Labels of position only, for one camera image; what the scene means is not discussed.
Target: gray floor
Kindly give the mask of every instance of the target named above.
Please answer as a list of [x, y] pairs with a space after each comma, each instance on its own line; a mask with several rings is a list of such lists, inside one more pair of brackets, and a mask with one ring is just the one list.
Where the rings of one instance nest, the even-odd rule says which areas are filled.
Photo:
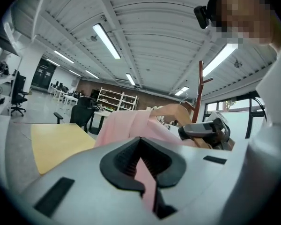
[[[27, 96], [28, 101], [23, 103], [27, 111], [22, 117], [14, 112], [7, 132], [6, 141], [6, 171], [9, 188], [14, 192], [21, 193], [31, 182], [39, 177], [34, 161], [30, 128], [33, 123], [56, 123], [54, 112], [60, 113], [64, 119], [62, 122], [70, 122], [71, 108], [63, 113], [62, 102], [57, 102], [49, 94], [32, 91]], [[99, 126], [100, 117], [94, 117], [93, 126]]]

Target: ceiling beam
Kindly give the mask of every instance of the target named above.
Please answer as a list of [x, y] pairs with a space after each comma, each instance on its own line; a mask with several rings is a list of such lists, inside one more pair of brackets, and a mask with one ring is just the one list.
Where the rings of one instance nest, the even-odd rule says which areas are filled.
[[214, 44], [214, 42], [216, 41], [216, 39], [217, 39], [217, 34], [212, 33], [210, 31], [209, 34], [207, 35], [207, 38], [204, 41], [202, 47], [196, 53], [196, 55], [194, 56], [190, 65], [188, 66], [188, 68], [183, 72], [182, 76], [178, 79], [178, 81], [175, 82], [175, 85], [172, 87], [169, 95], [171, 95], [173, 92], [175, 92], [176, 89], [179, 88], [179, 86], [181, 86], [182, 83], [185, 82], [189, 78], [189, 75], [191, 74], [192, 70], [195, 67], [199, 67], [199, 61], [203, 60], [203, 58], [209, 52], [209, 50], [211, 49], [211, 47]]
[[69, 33], [58, 21], [55, 20], [46, 11], [42, 12], [41, 16], [55, 29], [57, 29], [66, 39], [73, 43], [79, 50], [87, 55], [95, 64], [97, 64], [104, 72], [106, 72], [112, 79], [116, 77], [98, 60], [94, 55], [87, 50], [71, 33]]
[[44, 2], [44, 0], [39, 0], [37, 9], [36, 9], [36, 13], [34, 14], [33, 25], [32, 25], [32, 30], [31, 30], [31, 41], [33, 41], [36, 36], [37, 19], [41, 12], [43, 2]]
[[85, 71], [82, 70], [80, 67], [75, 67], [75, 68], [73, 68], [71, 65], [67, 64], [66, 62], [64, 62], [63, 60], [61, 60], [61, 59], [59, 59], [59, 58], [58, 58], [58, 61], [56, 61], [56, 57], [55, 57], [55, 55], [54, 55], [54, 54], [55, 54], [54, 51], [57, 50], [57, 47], [55, 47], [53, 44], [49, 43], [46, 39], [44, 39], [44, 38], [41, 37], [40, 35], [36, 35], [35, 40], [38, 41], [38, 42], [40, 42], [42, 45], [44, 45], [44, 46], [47, 48], [47, 50], [50, 50], [50, 52], [53, 54], [53, 57], [49, 57], [49, 58], [50, 58], [51, 60], [53, 60], [53, 61], [55, 61], [55, 62], [61, 64], [60, 68], [63, 68], [64, 70], [66, 70], [66, 69], [68, 69], [68, 70], [74, 70], [74, 71], [76, 70], [77, 72], [82, 73], [82, 77], [81, 77], [81, 78], [87, 77], [87, 76], [84, 75], [84, 72], [85, 72]]
[[239, 82], [236, 82], [228, 87], [212, 92], [210, 94], [204, 95], [202, 97], [202, 102], [210, 103], [212, 101], [224, 100], [255, 90], [260, 80], [262, 80], [262, 78], [266, 75], [271, 67], [272, 66], [267, 66], [264, 69], [252, 74], [251, 76], [240, 80]]
[[126, 58], [129, 61], [129, 64], [131, 66], [130, 69], [133, 71], [133, 74], [134, 74], [138, 84], [142, 88], [141, 76], [137, 70], [135, 60], [132, 56], [130, 47], [128, 45], [124, 32], [122, 31], [122, 27], [121, 27], [120, 22], [118, 21], [117, 15], [116, 15], [115, 11], [113, 10], [110, 0], [97, 0], [97, 1], [101, 5], [101, 8], [103, 9], [103, 12], [104, 12], [106, 19], [109, 22], [111, 28], [113, 30], [115, 30], [114, 33], [115, 33], [115, 36], [116, 36], [118, 42], [120, 43], [122, 52], [126, 55]]

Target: yellow table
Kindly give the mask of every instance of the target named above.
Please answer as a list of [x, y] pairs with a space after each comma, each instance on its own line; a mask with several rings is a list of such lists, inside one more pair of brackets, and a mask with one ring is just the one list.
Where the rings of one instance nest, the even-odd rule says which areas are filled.
[[31, 142], [41, 175], [70, 156], [95, 145], [95, 140], [75, 123], [32, 124]]

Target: glass window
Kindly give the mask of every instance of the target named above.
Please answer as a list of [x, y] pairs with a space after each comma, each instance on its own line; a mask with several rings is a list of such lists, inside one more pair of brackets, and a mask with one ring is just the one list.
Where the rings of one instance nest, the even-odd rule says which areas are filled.
[[221, 112], [228, 121], [232, 138], [235, 142], [245, 139], [249, 122], [249, 111], [244, 112]]
[[250, 107], [250, 101], [248, 99], [232, 102], [231, 100], [220, 102], [219, 110], [223, 112], [233, 111], [248, 111]]
[[254, 137], [261, 129], [264, 117], [253, 118], [250, 137]]
[[[262, 105], [265, 105], [264, 101], [263, 101], [261, 98], [257, 97], [256, 99], [259, 100], [259, 102], [260, 102]], [[258, 104], [255, 100], [253, 100], [253, 99], [252, 99], [252, 111], [257, 111], [257, 112], [262, 111], [262, 110], [260, 109], [259, 104]]]
[[211, 103], [207, 105], [207, 112], [211, 112], [215, 110], [216, 110], [216, 103]]
[[[262, 105], [265, 104], [264, 101], [263, 101], [261, 98], [257, 97], [256, 99], [257, 99]], [[255, 100], [252, 99], [252, 106], [259, 106], [259, 104], [258, 104]]]

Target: white ceiling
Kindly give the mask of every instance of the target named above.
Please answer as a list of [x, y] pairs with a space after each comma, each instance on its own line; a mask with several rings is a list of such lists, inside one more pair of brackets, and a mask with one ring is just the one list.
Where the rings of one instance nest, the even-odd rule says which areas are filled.
[[[216, 39], [199, 27], [193, 9], [208, 0], [44, 0], [37, 17], [37, 39], [47, 46], [45, 56], [90, 79], [114, 83], [131, 73], [142, 89], [171, 94], [189, 86], [198, 88], [198, 60], [207, 65], [227, 40]], [[39, 0], [18, 0], [12, 7], [16, 30], [31, 37]], [[115, 60], [92, 26], [101, 23], [121, 55]], [[72, 59], [67, 63], [54, 50]], [[234, 84], [275, 60], [269, 46], [239, 46], [209, 77], [203, 95]], [[243, 65], [235, 68], [236, 59]]]

